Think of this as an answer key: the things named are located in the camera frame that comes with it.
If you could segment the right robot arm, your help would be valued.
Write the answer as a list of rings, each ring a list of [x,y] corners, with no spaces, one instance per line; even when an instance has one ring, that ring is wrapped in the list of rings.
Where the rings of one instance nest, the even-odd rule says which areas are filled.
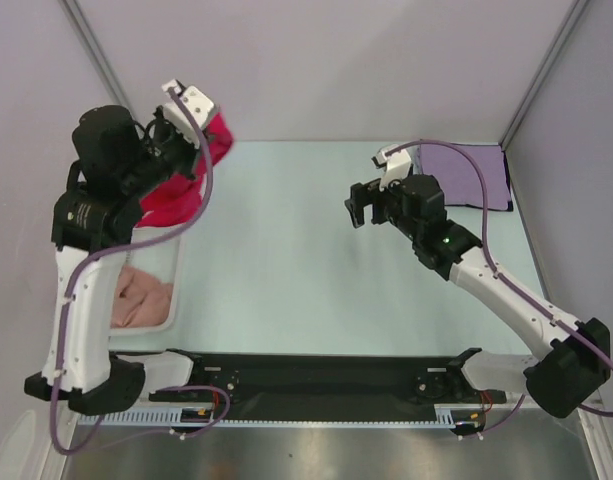
[[[387,187],[378,180],[354,184],[345,207],[356,228],[366,208],[372,223],[393,225],[421,264],[478,299],[527,346],[526,355],[461,354],[447,376],[455,399],[470,401],[484,390],[519,393],[565,418],[610,378],[608,327],[596,318],[581,321],[514,281],[480,238],[449,219],[434,177],[410,175]]]

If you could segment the red t shirt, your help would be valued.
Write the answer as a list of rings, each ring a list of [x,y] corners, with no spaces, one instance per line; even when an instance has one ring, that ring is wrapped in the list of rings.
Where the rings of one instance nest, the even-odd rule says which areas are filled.
[[[221,113],[211,121],[208,134],[211,136],[209,147],[212,163],[216,166],[234,144],[234,137]],[[144,215],[136,227],[171,227],[192,218],[202,204],[201,189],[206,178],[203,163],[197,166],[195,175],[195,180],[188,180],[176,174],[147,195],[141,201]]]

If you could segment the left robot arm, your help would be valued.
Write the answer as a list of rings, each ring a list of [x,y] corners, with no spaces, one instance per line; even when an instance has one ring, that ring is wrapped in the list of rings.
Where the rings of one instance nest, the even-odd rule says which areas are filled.
[[[78,158],[53,209],[58,292],[48,357],[27,377],[27,395],[77,413],[122,412],[160,390],[200,397],[206,374],[180,352],[120,357],[109,350],[114,293],[129,252],[141,200],[175,174],[191,178],[203,127],[170,105],[147,126],[128,109],[92,109],[72,134]]]

